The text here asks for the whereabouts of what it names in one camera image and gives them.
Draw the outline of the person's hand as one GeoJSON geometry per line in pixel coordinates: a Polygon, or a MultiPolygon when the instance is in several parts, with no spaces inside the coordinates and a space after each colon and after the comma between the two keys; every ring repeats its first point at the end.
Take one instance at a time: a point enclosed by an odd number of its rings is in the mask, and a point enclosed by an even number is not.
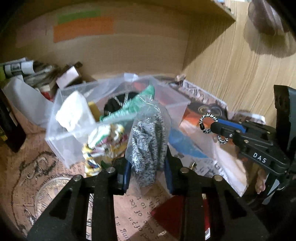
{"type": "Polygon", "coordinates": [[[260,194],[265,190],[265,182],[267,179],[267,174],[263,169],[258,170],[257,180],[255,184],[255,190],[257,194],[260,194]]]}

